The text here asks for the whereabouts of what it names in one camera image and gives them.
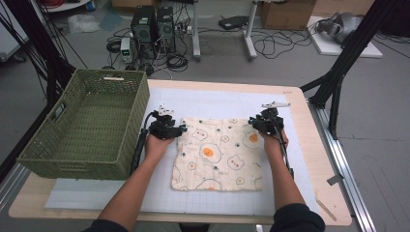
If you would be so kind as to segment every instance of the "wooden table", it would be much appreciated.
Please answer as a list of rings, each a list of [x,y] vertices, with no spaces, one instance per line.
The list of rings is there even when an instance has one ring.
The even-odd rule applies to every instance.
[[[228,83],[149,80],[150,87],[225,92],[264,93],[284,95],[290,107],[298,140],[304,154],[307,170],[314,188],[319,214],[327,225],[349,225],[352,222],[339,184],[330,186],[327,180],[335,173],[313,122],[306,99],[297,87],[262,86]],[[88,218],[94,219],[99,211],[49,210],[44,204],[54,187],[55,179],[45,179],[31,173],[12,204],[9,215],[13,218]],[[207,222],[207,223],[257,223],[272,224],[273,217],[213,216],[188,214],[141,213],[138,220]]]

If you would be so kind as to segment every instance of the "computer tower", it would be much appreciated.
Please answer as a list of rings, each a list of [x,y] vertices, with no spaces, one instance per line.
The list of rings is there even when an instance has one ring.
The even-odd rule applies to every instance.
[[[135,43],[151,44],[158,36],[154,6],[137,6],[131,23]]]
[[[157,24],[161,37],[161,48],[165,48],[168,52],[175,52],[174,18],[171,7],[158,9]]]

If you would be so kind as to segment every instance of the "forearm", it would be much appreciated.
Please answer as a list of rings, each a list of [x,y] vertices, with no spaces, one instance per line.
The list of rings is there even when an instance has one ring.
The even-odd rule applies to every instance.
[[[271,148],[267,153],[274,181],[275,209],[293,203],[306,204],[283,161],[280,147]]]
[[[98,219],[117,222],[132,231],[156,165],[155,160],[143,161],[108,202]]]

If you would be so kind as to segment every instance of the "beige towel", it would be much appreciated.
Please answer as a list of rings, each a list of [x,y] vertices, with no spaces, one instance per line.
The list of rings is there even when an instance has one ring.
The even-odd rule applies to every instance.
[[[259,136],[246,119],[183,118],[172,187],[178,190],[262,190]]]

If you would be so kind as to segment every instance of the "black sleeve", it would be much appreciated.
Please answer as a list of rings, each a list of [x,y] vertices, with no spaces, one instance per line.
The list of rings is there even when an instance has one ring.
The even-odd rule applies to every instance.
[[[128,232],[122,225],[105,219],[96,219],[91,224],[91,227],[82,232]]]
[[[322,217],[304,204],[291,204],[278,209],[274,220],[271,232],[319,232],[326,228]]]

